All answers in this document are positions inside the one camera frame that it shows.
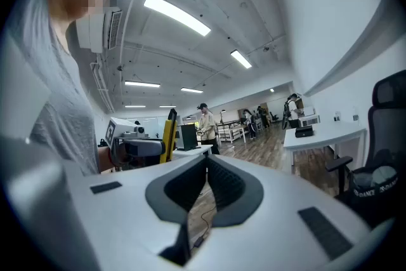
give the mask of black device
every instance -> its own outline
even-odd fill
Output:
[[[176,130],[179,134],[178,142],[176,143],[178,150],[192,150],[197,147],[196,128],[194,124],[185,124],[178,126]]]
[[[296,128],[294,135],[296,138],[302,138],[304,136],[313,136],[313,126],[304,126],[302,128]]]

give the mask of white ceiling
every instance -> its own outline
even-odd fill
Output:
[[[287,60],[277,0],[168,0],[207,25],[211,31],[206,37],[144,7],[144,1],[133,0],[131,7],[131,0],[117,3],[123,10],[118,47],[106,51],[104,65],[116,111],[129,104],[146,105],[148,110],[169,104],[190,106],[200,102],[199,96],[180,91],[182,87],[219,95],[223,83],[229,89],[232,81],[232,87],[238,88],[245,80],[269,74],[276,63]],[[234,49],[246,56],[252,68],[245,69],[230,56]],[[88,62],[81,71],[84,69],[89,69]],[[125,86],[125,80],[160,83],[161,87]]]

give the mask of fluorescent ceiling light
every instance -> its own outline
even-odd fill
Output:
[[[197,89],[190,89],[190,88],[181,88],[181,91],[189,91],[191,93],[203,93],[203,91],[199,91]]]
[[[144,6],[159,11],[160,13],[185,24],[187,27],[190,27],[192,30],[195,30],[203,36],[206,36],[210,32],[209,27],[202,22],[198,21],[180,8],[169,4],[165,0],[145,0]]]
[[[125,85],[129,86],[145,86],[145,87],[159,87],[160,84],[142,83],[140,81],[126,81]]]
[[[237,50],[234,50],[233,52],[231,52],[231,55],[237,59],[245,68],[251,68],[252,65],[247,61],[247,59],[245,59],[241,53],[239,53]]]

